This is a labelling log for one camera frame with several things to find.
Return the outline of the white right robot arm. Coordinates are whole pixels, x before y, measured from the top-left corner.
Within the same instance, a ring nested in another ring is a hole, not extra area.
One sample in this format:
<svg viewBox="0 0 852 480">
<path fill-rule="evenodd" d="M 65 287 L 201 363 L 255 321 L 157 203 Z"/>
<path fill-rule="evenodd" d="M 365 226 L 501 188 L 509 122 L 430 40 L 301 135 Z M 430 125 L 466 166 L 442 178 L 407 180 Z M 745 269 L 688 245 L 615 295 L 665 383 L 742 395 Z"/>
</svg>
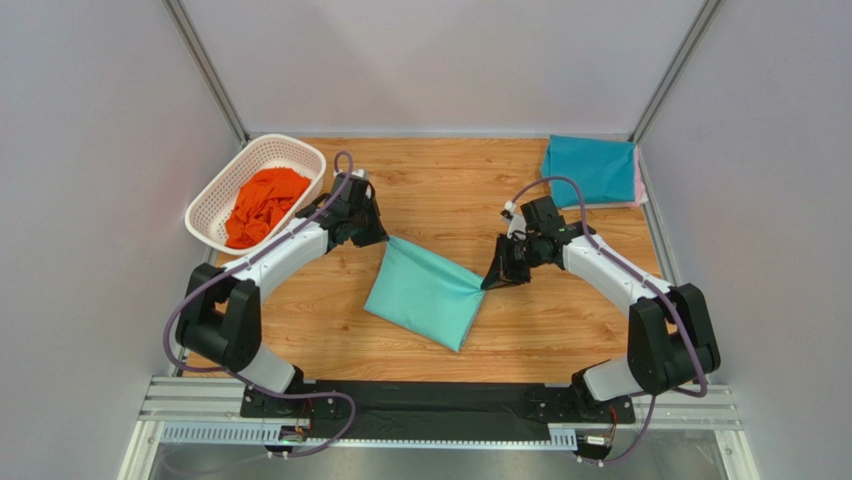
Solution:
<svg viewBox="0 0 852 480">
<path fill-rule="evenodd" d="M 689 382 L 699 385 L 695 396 L 705 392 L 721 356 L 697 286 L 674 285 L 638 268 L 584 220 L 567 223 L 549 197 L 521 206 L 507 202 L 501 215 L 508 228 L 496 240 L 483 290 L 526 284 L 534 268 L 555 265 L 586 281 L 627 319 L 625 356 L 573 374 L 567 393 L 573 415 L 594 419 L 616 400 L 682 391 Z"/>
</svg>

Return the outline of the mint green t shirt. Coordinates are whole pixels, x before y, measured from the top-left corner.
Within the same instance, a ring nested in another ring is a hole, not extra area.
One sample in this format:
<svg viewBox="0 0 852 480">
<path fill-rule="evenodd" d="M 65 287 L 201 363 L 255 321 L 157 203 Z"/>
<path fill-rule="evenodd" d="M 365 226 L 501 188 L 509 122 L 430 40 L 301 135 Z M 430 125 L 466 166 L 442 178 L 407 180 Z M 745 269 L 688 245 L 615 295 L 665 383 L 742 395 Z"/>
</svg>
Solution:
<svg viewBox="0 0 852 480">
<path fill-rule="evenodd" d="M 391 237 L 364 310 L 458 353 L 485 297 L 482 277 Z"/>
</svg>

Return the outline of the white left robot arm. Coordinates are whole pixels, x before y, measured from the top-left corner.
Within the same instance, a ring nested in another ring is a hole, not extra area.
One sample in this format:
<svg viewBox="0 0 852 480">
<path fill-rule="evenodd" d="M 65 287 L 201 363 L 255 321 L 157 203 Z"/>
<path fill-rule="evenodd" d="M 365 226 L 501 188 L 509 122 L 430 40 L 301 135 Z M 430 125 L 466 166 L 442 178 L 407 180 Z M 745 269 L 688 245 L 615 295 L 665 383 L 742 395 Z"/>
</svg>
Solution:
<svg viewBox="0 0 852 480">
<path fill-rule="evenodd" d="M 298 270 L 347 242 L 388 241 L 368 173 L 340 172 L 269 245 L 223 267 L 197 267 L 169 328 L 182 347 L 266 394 L 287 395 L 299 370 L 263 341 L 265 300 Z"/>
</svg>

